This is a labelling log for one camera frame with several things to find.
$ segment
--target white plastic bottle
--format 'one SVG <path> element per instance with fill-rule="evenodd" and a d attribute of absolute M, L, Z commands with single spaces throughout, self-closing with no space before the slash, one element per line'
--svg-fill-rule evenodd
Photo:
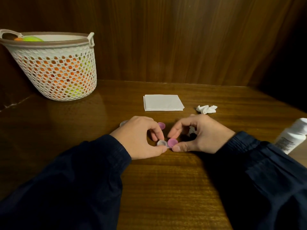
<path fill-rule="evenodd" d="M 275 140 L 275 146 L 280 148 L 285 154 L 289 154 L 300 143 L 306 139 L 307 119 L 297 119 L 294 124 L 286 128 Z"/>

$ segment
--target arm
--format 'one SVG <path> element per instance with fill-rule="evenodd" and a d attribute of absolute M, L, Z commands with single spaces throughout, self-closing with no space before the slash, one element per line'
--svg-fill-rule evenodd
<path fill-rule="evenodd" d="M 177 138 L 197 128 L 196 139 L 173 151 L 201 151 L 234 230 L 307 229 L 307 169 L 268 142 L 233 131 L 207 115 L 179 120 Z"/>
<path fill-rule="evenodd" d="M 122 172 L 131 159 L 167 150 L 148 144 L 148 130 L 154 141 L 164 139 L 152 118 L 135 116 L 111 135 L 62 153 L 0 202 L 0 229 L 116 229 Z"/>

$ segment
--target folded napkin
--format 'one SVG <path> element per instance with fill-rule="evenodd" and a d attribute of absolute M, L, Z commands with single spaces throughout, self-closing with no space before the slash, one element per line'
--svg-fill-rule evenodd
<path fill-rule="evenodd" d="M 178 95 L 152 94 L 143 96 L 145 111 L 183 111 Z"/>
<path fill-rule="evenodd" d="M 217 106 L 210 106 L 209 105 L 205 105 L 205 106 L 198 106 L 196 108 L 196 110 L 202 114 L 211 114 L 211 113 L 215 113 Z"/>

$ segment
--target wooden table surface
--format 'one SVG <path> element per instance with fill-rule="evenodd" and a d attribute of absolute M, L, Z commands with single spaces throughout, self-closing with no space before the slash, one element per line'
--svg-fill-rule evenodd
<path fill-rule="evenodd" d="M 145 112 L 145 94 L 178 94 L 185 108 Z M 215 120 L 267 141 L 297 118 L 307 117 L 248 87 L 98 81 L 91 95 L 77 101 L 56 102 L 35 94 L 0 113 L 0 198 L 62 151 L 110 133 L 123 120 L 152 117 L 166 123 L 166 136 L 177 119 L 196 114 L 195 107 L 206 104 L 218 106 L 210 114 Z M 307 166 L 303 152 L 292 156 Z M 168 150 L 160 157 L 133 161 L 122 181 L 118 229 L 231 229 L 202 161 L 192 153 Z"/>

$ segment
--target plastic basket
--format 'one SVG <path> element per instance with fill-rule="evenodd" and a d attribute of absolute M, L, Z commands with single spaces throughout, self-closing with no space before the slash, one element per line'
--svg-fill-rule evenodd
<path fill-rule="evenodd" d="M 4 33 L 41 38 L 43 42 L 3 39 Z M 96 88 L 94 33 L 24 32 L 0 30 L 0 42 L 9 50 L 33 85 L 56 101 L 83 98 Z"/>

